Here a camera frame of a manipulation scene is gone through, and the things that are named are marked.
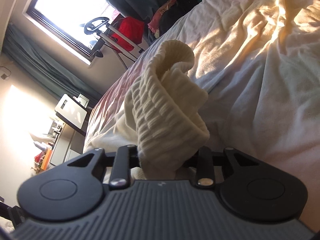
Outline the cream zip-up jacket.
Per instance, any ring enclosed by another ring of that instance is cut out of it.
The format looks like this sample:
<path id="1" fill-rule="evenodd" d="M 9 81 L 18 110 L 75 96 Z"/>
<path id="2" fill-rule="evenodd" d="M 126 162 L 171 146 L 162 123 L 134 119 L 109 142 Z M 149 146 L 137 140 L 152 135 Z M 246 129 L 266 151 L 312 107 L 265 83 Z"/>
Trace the cream zip-up jacket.
<path id="1" fill-rule="evenodd" d="M 199 115 L 208 93 L 187 76 L 194 61 L 188 45 L 165 41 L 125 95 L 125 126 L 137 135 L 146 179 L 175 179 L 183 163 L 210 137 Z"/>

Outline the white dressing table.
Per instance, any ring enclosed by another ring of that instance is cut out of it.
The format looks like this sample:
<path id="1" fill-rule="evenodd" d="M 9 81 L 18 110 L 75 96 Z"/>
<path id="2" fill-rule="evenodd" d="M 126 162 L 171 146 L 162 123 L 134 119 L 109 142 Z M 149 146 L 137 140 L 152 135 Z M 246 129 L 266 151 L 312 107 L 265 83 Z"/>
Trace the white dressing table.
<path id="1" fill-rule="evenodd" d="M 83 154 L 84 142 L 83 135 L 64 124 L 55 141 L 48 168 L 54 168 Z"/>

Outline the orange tray with cosmetics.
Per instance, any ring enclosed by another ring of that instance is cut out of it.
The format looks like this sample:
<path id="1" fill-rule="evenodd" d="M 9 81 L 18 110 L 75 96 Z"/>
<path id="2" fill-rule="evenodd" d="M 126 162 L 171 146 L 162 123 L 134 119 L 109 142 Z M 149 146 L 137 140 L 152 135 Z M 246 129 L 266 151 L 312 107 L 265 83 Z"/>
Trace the orange tray with cosmetics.
<path id="1" fill-rule="evenodd" d="M 31 169 L 35 172 L 35 174 L 39 174 L 48 168 L 49 159 L 52 155 L 53 145 L 51 142 L 44 143 L 38 141 L 34 141 L 34 145 L 41 152 L 34 157 L 34 165 Z"/>

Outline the white back black chair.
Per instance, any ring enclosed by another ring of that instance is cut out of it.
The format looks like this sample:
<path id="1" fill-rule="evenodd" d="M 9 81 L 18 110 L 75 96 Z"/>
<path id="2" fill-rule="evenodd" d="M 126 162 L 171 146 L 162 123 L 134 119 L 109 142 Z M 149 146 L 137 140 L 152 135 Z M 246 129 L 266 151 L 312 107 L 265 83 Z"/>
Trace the white back black chair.
<path id="1" fill-rule="evenodd" d="M 56 116 L 72 129 L 86 136 L 85 120 L 89 114 L 89 99 L 82 94 L 78 97 L 63 94 L 55 107 Z"/>

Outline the teal curtain left of window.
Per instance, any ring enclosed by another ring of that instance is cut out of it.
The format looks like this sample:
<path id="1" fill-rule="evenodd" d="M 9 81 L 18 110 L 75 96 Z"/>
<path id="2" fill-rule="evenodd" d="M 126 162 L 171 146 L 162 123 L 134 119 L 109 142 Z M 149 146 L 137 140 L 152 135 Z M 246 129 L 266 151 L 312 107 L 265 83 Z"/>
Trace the teal curtain left of window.
<path id="1" fill-rule="evenodd" d="M 12 23 L 7 26 L 2 50 L 56 99 L 63 94 L 82 94 L 89 99 L 88 106 L 94 107 L 102 98 L 99 92 L 58 63 Z"/>

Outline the white garment steamer stand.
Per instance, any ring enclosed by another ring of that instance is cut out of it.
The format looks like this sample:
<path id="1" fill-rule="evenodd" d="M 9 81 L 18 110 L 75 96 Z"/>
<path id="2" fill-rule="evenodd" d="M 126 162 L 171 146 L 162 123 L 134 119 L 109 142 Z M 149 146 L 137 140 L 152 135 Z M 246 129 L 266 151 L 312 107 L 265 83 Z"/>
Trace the white garment steamer stand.
<path id="1" fill-rule="evenodd" d="M 103 54 L 100 50 L 103 46 L 106 46 L 116 53 L 124 67 L 128 69 L 128 66 L 121 56 L 124 56 L 132 62 L 136 62 L 139 56 L 144 53 L 145 49 L 140 46 L 140 42 L 139 44 L 136 44 L 122 34 L 117 28 L 114 27 L 113 24 L 109 23 L 109 20 L 110 19 L 107 17 L 100 16 L 81 25 L 84 28 L 84 33 L 86 35 L 96 34 L 99 37 L 93 48 L 92 57 L 102 58 Z M 128 49 L 121 45 L 118 37 L 128 43 L 132 47 L 132 50 L 128 51 Z"/>

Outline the red bag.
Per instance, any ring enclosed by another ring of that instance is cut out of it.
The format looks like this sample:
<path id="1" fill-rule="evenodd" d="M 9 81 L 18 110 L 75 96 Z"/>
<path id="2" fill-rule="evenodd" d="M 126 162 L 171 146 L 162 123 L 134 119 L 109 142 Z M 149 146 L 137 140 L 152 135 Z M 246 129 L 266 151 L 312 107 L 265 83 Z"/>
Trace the red bag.
<path id="1" fill-rule="evenodd" d="M 130 39 L 134 44 L 141 44 L 144 33 L 144 22 L 129 16 L 113 22 L 112 27 L 114 27 L 115 29 L 117 29 L 117 31 Z M 134 47 L 129 44 L 129 42 L 125 41 L 118 34 L 113 33 L 111 36 L 115 38 L 116 43 L 126 51 L 132 51 L 134 49 Z"/>

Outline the pastel pink bed sheet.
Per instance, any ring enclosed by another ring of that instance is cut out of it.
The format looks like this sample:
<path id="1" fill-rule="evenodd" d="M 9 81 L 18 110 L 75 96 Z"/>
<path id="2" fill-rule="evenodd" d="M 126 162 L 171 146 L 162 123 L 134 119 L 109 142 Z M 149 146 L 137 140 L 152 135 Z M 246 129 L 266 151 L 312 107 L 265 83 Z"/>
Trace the pastel pink bed sheet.
<path id="1" fill-rule="evenodd" d="M 213 150 L 231 146 L 298 177 L 301 220 L 319 230 L 319 0 L 203 0 L 156 40 L 94 107 L 84 150 L 130 143 L 113 130 L 124 96 L 166 40 L 194 53 L 189 78 Z"/>

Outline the dark framed window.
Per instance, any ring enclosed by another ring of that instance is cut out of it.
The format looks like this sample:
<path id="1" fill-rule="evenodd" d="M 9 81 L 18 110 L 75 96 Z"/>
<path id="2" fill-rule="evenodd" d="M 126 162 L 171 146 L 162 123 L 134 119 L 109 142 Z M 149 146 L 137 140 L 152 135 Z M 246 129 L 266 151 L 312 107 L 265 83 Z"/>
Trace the dark framed window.
<path id="1" fill-rule="evenodd" d="M 85 34 L 85 24 L 100 16 L 120 19 L 107 0 L 31 0 L 27 14 L 88 61 L 102 45 L 98 35 Z"/>

